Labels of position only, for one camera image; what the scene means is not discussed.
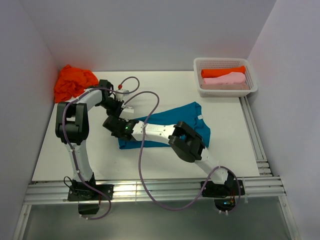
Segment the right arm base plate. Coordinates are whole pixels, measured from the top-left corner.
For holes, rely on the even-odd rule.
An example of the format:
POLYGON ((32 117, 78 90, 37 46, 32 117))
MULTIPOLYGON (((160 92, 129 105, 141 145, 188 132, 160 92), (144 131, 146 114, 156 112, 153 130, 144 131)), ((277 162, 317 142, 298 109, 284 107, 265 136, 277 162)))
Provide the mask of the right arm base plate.
POLYGON ((205 187, 201 192, 201 195, 206 198, 226 198, 231 195, 238 196, 239 193, 241 196, 246 194, 242 180, 239 181, 240 188, 238 188, 236 180, 233 180, 231 186, 215 184, 210 180, 206 184, 204 181, 201 181, 200 187, 202 188, 203 185, 205 185, 205 187))

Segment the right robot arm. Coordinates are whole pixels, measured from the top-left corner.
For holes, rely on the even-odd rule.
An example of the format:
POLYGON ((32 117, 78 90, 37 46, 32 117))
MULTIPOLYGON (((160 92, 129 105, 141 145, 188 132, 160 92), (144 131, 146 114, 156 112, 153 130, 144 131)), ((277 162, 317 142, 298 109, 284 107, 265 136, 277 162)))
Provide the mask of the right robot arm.
POLYGON ((112 136, 124 141, 151 141, 169 145, 181 160, 196 164, 206 174, 215 169, 210 179, 222 195, 229 194, 234 188, 231 172, 214 159, 201 135, 184 121, 159 125, 109 116, 102 126, 109 130, 112 136))

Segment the blue t shirt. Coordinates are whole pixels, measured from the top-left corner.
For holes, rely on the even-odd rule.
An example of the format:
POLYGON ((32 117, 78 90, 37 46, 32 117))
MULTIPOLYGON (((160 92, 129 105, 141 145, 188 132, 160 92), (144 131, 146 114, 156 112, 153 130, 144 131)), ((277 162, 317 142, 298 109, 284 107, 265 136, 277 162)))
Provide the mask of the blue t shirt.
MULTIPOLYGON (((174 125, 179 121, 187 123, 202 137, 202 141, 208 148, 210 145, 211 130, 206 125, 202 117, 202 107, 197 102, 192 102, 180 107, 152 114, 147 123, 155 125, 174 125)), ((124 141, 118 138, 120 150, 139 149, 141 142, 124 141)), ((162 148, 169 147, 168 144, 145 140, 144 148, 162 148)))

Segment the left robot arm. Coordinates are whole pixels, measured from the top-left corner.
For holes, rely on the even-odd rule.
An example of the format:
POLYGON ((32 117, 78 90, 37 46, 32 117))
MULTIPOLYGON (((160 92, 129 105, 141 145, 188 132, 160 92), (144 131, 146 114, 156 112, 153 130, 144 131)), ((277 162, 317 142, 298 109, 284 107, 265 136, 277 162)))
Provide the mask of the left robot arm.
POLYGON ((86 149, 90 131, 88 111, 93 107, 105 108, 108 117, 102 126, 112 136, 121 138, 126 125, 126 121, 121 118, 124 110, 123 95, 126 93, 121 84, 114 90, 111 82, 102 79, 97 86, 89 87, 74 100, 58 103, 55 134, 65 144, 70 155, 73 179, 69 191, 72 195, 91 200, 98 193, 86 149))

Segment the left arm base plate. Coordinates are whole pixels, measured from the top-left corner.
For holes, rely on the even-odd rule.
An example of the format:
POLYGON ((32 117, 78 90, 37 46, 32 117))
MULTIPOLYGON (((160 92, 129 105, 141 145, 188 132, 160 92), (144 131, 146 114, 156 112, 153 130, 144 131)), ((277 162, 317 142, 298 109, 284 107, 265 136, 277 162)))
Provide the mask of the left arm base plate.
POLYGON ((98 184, 95 188, 103 193, 100 193, 90 189, 74 189, 71 188, 68 193, 67 201, 68 202, 81 202, 81 201, 107 201, 112 200, 114 193, 114 185, 113 184, 98 184))

